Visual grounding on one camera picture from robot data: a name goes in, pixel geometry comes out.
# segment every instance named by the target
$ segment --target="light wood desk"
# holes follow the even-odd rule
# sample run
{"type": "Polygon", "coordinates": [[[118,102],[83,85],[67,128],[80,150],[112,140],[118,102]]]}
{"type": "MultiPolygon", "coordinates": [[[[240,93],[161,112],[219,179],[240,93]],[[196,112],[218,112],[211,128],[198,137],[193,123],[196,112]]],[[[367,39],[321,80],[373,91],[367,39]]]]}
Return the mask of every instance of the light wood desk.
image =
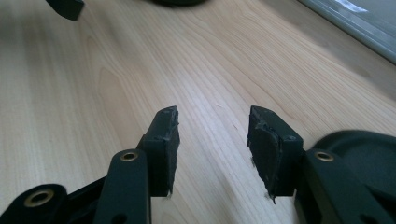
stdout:
{"type": "Polygon", "coordinates": [[[251,105],[309,149],[327,133],[396,135],[396,66],[297,1],[159,7],[87,0],[77,22],[44,0],[0,1],[0,211],[25,190],[106,174],[156,111],[179,110],[175,192],[153,223],[295,223],[265,197],[246,146],[251,105]]]}

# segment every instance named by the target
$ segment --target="metal grommet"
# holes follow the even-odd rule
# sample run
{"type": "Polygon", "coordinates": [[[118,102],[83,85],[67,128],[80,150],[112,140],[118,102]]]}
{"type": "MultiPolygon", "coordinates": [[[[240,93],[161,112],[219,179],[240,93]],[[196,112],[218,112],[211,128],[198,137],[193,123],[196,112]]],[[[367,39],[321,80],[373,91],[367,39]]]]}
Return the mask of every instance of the metal grommet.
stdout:
{"type": "Polygon", "coordinates": [[[40,189],[29,195],[24,201],[24,205],[26,207],[38,207],[49,202],[53,195],[54,192],[52,189],[40,189]]]}
{"type": "Polygon", "coordinates": [[[120,158],[122,161],[134,161],[137,159],[137,157],[139,157],[139,154],[135,152],[127,152],[123,154],[120,158]]]}
{"type": "Polygon", "coordinates": [[[334,156],[332,156],[326,152],[316,152],[315,157],[321,161],[333,161],[334,160],[334,156]]]}

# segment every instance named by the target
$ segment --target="wooden surface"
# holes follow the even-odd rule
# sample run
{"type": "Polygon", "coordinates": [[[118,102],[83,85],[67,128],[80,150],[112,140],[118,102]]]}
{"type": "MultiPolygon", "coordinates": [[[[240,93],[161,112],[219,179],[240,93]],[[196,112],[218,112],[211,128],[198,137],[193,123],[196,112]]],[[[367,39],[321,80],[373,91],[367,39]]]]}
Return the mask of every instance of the wooden surface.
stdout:
{"type": "Polygon", "coordinates": [[[95,0],[72,22],[44,0],[2,0],[0,211],[31,187],[102,177],[177,105],[175,192],[153,199],[153,223],[296,223],[250,162],[249,107],[308,149],[342,129],[396,135],[395,86],[395,65],[297,1],[95,0]]]}

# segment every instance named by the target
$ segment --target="wooden table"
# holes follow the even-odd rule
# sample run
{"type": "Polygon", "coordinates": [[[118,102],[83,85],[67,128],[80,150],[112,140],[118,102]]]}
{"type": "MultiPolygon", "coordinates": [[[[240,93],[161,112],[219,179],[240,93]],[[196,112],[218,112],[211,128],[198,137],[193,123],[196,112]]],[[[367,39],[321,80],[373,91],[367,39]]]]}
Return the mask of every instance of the wooden table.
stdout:
{"type": "Polygon", "coordinates": [[[169,105],[175,191],[152,200],[153,223],[297,222],[250,161],[251,105],[305,149],[344,129],[396,135],[396,66],[297,1],[95,0],[77,22],[44,0],[2,0],[0,12],[1,212],[31,187],[102,177],[169,105]]]}

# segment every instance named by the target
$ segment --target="screw hole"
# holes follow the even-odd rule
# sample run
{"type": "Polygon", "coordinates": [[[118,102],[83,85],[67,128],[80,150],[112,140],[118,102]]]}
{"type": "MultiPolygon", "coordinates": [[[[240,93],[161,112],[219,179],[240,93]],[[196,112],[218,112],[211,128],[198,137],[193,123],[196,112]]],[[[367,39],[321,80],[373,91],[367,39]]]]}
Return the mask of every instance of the screw hole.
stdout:
{"type": "Polygon", "coordinates": [[[365,224],[378,224],[378,222],[373,217],[361,214],[360,218],[361,218],[361,221],[365,224]]]}
{"type": "Polygon", "coordinates": [[[138,154],[134,152],[127,152],[121,156],[122,161],[134,161],[137,159],[138,154]]]}
{"type": "Polygon", "coordinates": [[[126,223],[127,219],[128,218],[125,216],[125,214],[118,214],[111,219],[111,224],[123,224],[126,223]]]}
{"type": "Polygon", "coordinates": [[[27,197],[24,201],[24,205],[26,207],[38,207],[44,203],[49,202],[52,197],[52,189],[41,189],[29,195],[29,197],[27,197]]]}
{"type": "Polygon", "coordinates": [[[317,152],[315,153],[315,157],[320,159],[321,161],[333,161],[334,157],[326,152],[317,152]]]}

